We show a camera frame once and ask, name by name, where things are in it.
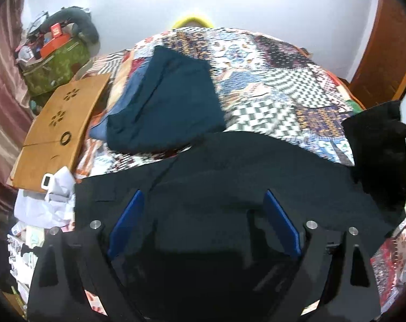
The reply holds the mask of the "patchwork patterned bedspread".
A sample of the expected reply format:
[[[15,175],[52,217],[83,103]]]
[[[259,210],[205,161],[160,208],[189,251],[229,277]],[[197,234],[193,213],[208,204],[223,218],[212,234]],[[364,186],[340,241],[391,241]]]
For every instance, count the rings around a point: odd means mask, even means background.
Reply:
[[[227,131],[255,131],[304,148],[329,161],[353,166],[341,122],[362,111],[343,80],[315,64],[293,44],[235,28],[184,27],[155,34],[132,49],[96,56],[75,79],[111,74],[106,104],[92,114],[75,170],[81,180],[160,161],[168,152],[123,154],[89,137],[90,127],[129,87],[133,73],[164,46],[209,61],[215,90],[226,112]],[[371,258],[381,300],[387,312],[406,283],[406,215],[393,237]]]

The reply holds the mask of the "grey plush toy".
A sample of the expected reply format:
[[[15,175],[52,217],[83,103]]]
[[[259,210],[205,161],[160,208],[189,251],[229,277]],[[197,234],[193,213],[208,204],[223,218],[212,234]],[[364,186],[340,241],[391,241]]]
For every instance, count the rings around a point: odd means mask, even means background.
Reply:
[[[67,7],[59,10],[49,16],[40,27],[38,27],[38,30],[46,34],[56,23],[60,25],[75,24],[76,32],[78,34],[81,33],[86,41],[90,44],[97,44],[99,42],[99,33],[90,15],[81,7]]]

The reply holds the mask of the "green fabric storage bag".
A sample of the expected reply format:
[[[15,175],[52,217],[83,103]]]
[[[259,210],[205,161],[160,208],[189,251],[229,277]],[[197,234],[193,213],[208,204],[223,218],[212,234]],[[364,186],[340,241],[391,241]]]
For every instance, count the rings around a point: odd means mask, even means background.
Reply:
[[[30,96],[40,96],[67,84],[89,59],[87,46],[79,38],[74,38],[45,59],[22,65],[23,78]]]

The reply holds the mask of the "black pants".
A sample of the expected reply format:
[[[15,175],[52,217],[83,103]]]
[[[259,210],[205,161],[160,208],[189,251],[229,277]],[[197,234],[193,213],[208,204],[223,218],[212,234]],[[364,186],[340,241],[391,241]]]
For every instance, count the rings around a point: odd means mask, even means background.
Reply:
[[[86,272],[109,321],[371,321],[370,256],[401,222],[406,126],[390,101],[343,122],[353,166],[262,134],[208,134],[188,151],[90,177],[76,189]],[[131,189],[145,207],[124,251],[108,236]],[[263,210],[270,190],[300,233],[285,254]]]

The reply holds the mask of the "pink striped curtain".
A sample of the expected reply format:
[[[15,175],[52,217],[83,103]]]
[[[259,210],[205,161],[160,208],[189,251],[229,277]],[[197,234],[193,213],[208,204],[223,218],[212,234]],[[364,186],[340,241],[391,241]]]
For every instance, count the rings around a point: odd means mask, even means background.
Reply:
[[[28,90],[15,64],[23,25],[24,0],[0,0],[0,209],[10,211],[16,191],[8,185],[31,125]]]

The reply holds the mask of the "orange box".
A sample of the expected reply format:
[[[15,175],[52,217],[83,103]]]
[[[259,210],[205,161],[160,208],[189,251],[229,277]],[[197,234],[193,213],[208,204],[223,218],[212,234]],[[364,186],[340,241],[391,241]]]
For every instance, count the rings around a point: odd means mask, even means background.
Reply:
[[[63,34],[59,37],[53,38],[46,43],[41,49],[40,54],[42,58],[46,58],[49,54],[53,53],[56,49],[63,47],[64,44],[69,42],[71,36],[69,34]]]

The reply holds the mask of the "wooden lap desk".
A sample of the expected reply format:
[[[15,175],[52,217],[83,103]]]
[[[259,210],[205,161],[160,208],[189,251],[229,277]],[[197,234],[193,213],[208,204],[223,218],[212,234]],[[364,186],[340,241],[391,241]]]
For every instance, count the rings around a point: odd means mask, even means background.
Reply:
[[[58,87],[25,138],[12,186],[42,192],[44,176],[73,170],[92,111],[110,79],[100,74]]]

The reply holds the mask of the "blue folded garment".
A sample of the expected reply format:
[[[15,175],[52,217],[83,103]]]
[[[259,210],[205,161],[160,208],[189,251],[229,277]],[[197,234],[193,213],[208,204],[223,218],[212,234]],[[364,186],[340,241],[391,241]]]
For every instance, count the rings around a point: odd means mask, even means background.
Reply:
[[[121,65],[117,74],[118,77],[111,87],[106,109],[98,123],[90,128],[89,135],[91,138],[102,141],[107,140],[108,117],[118,114],[129,104],[145,75],[150,60],[150,57],[139,58],[132,63],[127,60]]]

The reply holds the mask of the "white crumpled cloth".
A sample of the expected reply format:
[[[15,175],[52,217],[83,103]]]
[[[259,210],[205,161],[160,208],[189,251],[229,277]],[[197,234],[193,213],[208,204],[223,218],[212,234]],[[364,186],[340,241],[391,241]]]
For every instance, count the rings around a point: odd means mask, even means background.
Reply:
[[[20,189],[15,200],[14,216],[37,228],[63,228],[75,220],[75,178],[67,166],[41,181],[45,193]]]

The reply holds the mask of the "folded dark teal garment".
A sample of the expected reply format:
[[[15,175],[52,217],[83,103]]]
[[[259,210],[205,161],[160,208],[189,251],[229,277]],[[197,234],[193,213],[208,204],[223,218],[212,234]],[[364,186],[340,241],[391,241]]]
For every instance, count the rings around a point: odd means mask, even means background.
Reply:
[[[156,153],[226,128],[208,61],[157,46],[127,106],[107,120],[106,143],[120,153]]]

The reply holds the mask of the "brown wooden door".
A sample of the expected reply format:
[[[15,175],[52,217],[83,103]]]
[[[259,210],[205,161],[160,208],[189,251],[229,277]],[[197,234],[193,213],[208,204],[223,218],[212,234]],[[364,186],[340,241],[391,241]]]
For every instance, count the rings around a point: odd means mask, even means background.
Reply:
[[[398,0],[378,0],[370,39],[349,89],[364,108],[403,97],[406,10]]]

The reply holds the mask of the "yellow plush pillow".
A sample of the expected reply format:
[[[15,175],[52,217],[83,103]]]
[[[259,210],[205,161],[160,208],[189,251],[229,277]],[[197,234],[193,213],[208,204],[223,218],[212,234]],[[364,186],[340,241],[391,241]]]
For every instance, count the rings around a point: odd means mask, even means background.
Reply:
[[[181,20],[176,21],[173,24],[172,29],[185,27],[213,28],[213,24],[202,17],[190,15]]]

